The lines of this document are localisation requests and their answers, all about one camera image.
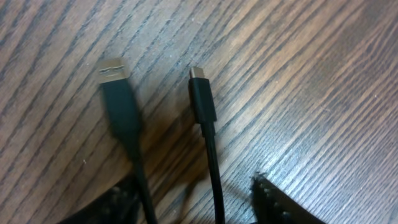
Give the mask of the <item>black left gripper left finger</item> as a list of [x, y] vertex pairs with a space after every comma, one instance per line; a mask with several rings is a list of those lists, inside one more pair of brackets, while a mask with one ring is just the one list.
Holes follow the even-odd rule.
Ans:
[[135, 177], [125, 177], [59, 224], [136, 224], [140, 200]]

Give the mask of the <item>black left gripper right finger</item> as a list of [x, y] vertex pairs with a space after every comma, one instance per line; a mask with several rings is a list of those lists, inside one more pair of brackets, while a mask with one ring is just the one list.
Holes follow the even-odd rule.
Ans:
[[325, 224], [270, 182], [265, 173], [252, 177], [251, 192], [256, 223]]

